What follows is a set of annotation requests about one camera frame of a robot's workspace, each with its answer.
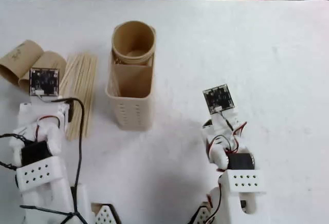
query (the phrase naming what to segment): black wire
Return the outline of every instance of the black wire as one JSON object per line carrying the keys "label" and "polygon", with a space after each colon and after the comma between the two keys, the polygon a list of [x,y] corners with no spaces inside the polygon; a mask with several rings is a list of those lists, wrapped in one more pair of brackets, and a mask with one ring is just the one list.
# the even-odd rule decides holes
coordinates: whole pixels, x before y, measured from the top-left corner
{"label": "black wire", "polygon": [[5,133],[0,135],[0,138],[9,138],[9,137],[14,137],[16,139],[21,140],[25,145],[32,144],[33,141],[26,139],[23,135],[20,134],[15,134],[15,133]]}
{"label": "black wire", "polygon": [[230,152],[232,152],[231,143],[228,141],[227,137],[225,137],[224,135],[220,134],[220,135],[215,136],[215,137],[213,138],[213,141],[215,142],[215,140],[216,140],[217,138],[219,138],[219,137],[223,137],[223,138],[227,141],[228,146],[230,147]]}
{"label": "black wire", "polygon": [[[29,145],[29,144],[33,143],[33,141],[26,139],[23,135],[20,135],[20,134],[5,133],[5,134],[0,135],[0,138],[10,138],[10,137],[20,139],[25,145]],[[3,166],[7,169],[14,170],[14,171],[16,171],[16,169],[17,169],[17,166],[14,166],[12,164],[6,164],[1,161],[0,161],[0,166]]]}
{"label": "black wire", "polygon": [[37,206],[31,206],[31,205],[20,205],[22,209],[28,209],[28,210],[39,210],[43,212],[48,212],[48,213],[53,213],[53,214],[59,214],[59,215],[65,215],[66,218],[61,222],[61,224],[67,223],[70,219],[72,219],[74,216],[77,216],[83,224],[88,224],[86,220],[82,217],[82,215],[79,212],[62,212],[62,211],[57,211],[57,210],[50,210],[42,207],[37,207]]}
{"label": "black wire", "polygon": [[226,121],[226,124],[228,125],[228,127],[231,129],[231,131],[233,131],[233,126],[230,124],[230,122],[224,117],[224,115],[222,114],[222,111],[220,111],[221,116],[223,117],[223,119]]}
{"label": "black wire", "polygon": [[78,162],[76,182],[74,184],[74,193],[73,193],[74,211],[78,211],[77,189],[78,189],[78,182],[79,182],[80,168],[82,161],[82,132],[83,132],[83,122],[84,122],[84,105],[81,100],[74,97],[56,99],[56,100],[52,100],[51,102],[66,102],[66,101],[77,101],[81,106],[81,121],[80,121],[80,130],[79,130],[79,162]]}
{"label": "black wire", "polygon": [[3,167],[5,167],[5,168],[7,168],[7,169],[14,170],[14,171],[16,171],[16,169],[17,169],[17,166],[14,166],[12,164],[5,164],[5,163],[3,163],[1,161],[0,161],[0,165],[3,166]]}
{"label": "black wire", "polygon": [[208,224],[208,222],[217,214],[218,210],[220,209],[220,206],[221,206],[221,202],[222,202],[222,184],[219,184],[219,187],[220,187],[220,201],[218,203],[218,206],[216,208],[216,210],[214,211],[214,213],[212,213],[208,219],[205,220],[205,224]]}

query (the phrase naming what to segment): brown paper tube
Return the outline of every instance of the brown paper tube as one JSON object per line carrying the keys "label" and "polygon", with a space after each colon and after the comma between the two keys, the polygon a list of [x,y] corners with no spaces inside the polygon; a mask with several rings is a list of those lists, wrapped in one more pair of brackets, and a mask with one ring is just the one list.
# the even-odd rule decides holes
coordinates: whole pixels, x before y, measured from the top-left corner
{"label": "brown paper tube", "polygon": [[[52,51],[46,51],[32,66],[33,68],[52,68],[60,70],[60,82],[65,73],[66,61],[58,53]],[[25,75],[19,79],[19,87],[26,92],[29,92],[30,83],[30,71],[27,71]]]}
{"label": "brown paper tube", "polygon": [[19,79],[42,54],[43,50],[38,44],[26,40],[0,59],[0,75],[17,86]]}
{"label": "brown paper tube", "polygon": [[123,23],[113,32],[112,48],[123,63],[145,65],[155,50],[155,33],[152,27],[140,21]]}

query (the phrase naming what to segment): white container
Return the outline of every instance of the white container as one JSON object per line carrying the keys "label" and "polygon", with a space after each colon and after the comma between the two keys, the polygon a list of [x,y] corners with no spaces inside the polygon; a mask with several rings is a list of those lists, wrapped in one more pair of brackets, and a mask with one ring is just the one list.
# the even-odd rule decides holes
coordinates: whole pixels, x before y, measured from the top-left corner
{"label": "white container", "polygon": [[122,129],[146,130],[152,125],[155,46],[151,50],[145,65],[121,62],[111,51],[105,93]]}

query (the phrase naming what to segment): white surface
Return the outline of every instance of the white surface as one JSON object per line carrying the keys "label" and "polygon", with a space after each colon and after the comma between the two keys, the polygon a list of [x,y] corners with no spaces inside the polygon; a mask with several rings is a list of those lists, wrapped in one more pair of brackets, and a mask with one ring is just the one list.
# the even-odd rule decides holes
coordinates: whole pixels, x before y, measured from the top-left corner
{"label": "white surface", "polygon": [[[0,11],[0,55],[31,39],[64,57],[82,50],[99,56],[80,179],[91,201],[114,204],[123,224],[187,223],[217,185],[200,138],[209,118],[202,91],[224,83],[239,120],[248,121],[246,145],[264,170],[272,223],[329,219],[322,169],[329,152],[328,2],[0,0]],[[111,35],[128,20],[157,31],[157,109],[148,132],[119,130],[104,93]],[[16,128],[28,97],[5,80],[0,91],[5,133]],[[0,149],[9,161],[6,140]],[[77,149],[76,141],[67,144],[71,183]],[[1,222],[20,223],[14,172],[0,169],[0,179]]]}

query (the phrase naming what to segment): plastic holder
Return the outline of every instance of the plastic holder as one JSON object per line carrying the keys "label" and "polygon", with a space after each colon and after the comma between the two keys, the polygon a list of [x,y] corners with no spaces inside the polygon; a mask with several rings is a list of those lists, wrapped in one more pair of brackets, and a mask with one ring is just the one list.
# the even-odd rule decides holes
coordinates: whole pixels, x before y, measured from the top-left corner
{"label": "plastic holder", "polygon": [[[127,25],[132,31],[131,34],[121,29]],[[122,31],[124,34],[118,36],[117,33]],[[133,57],[127,47],[120,47],[118,43],[125,42],[125,37],[129,35],[135,38],[129,40]],[[105,93],[122,129],[146,130],[151,126],[153,119],[155,30],[142,22],[127,22],[116,27],[112,41]],[[117,55],[118,49],[124,49],[120,55]],[[128,61],[123,59],[125,56],[129,58]]]}

